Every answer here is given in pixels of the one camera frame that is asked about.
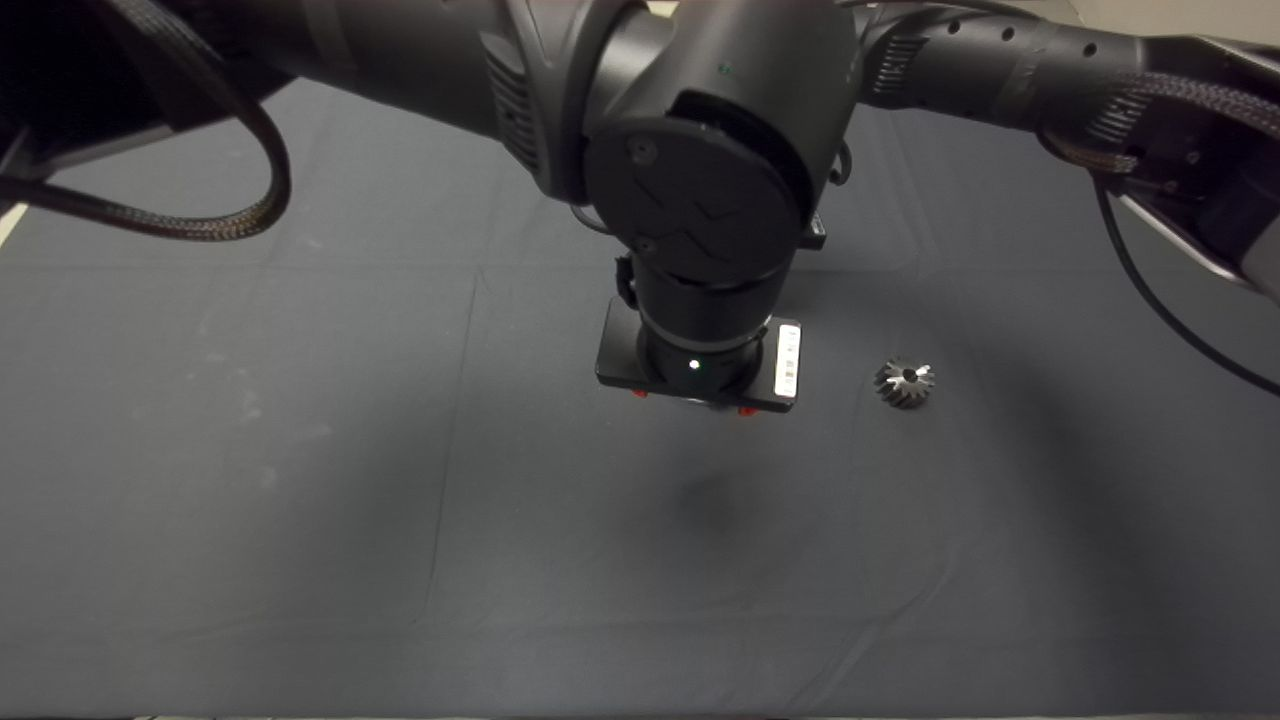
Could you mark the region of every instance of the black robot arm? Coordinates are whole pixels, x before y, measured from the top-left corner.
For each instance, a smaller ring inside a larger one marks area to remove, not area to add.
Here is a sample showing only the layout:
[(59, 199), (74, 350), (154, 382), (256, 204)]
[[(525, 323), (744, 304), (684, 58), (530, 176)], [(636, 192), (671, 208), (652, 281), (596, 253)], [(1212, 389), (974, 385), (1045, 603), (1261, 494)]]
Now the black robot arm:
[(1034, 132), (1210, 272), (1280, 301), (1280, 53), (924, 3), (855, 10), (860, 102)]
[[(630, 0), (8, 3), (0, 15), (55, 32), (0, 22), (0, 141), (22, 141), (0, 156), (0, 190), (148, 128), (219, 113), (252, 128), (246, 97), (308, 77), (499, 140), (544, 193), (596, 208), (627, 247), (603, 383), (785, 411), (800, 324), (773, 306), (795, 252), (820, 247), (814, 210), (865, 102), (1034, 132), (1206, 268), (1280, 299), (1274, 50), (986, 5), (714, 0), (663, 18)], [(184, 23), (214, 61), (187, 63), (183, 33), (138, 32), (131, 13)]]

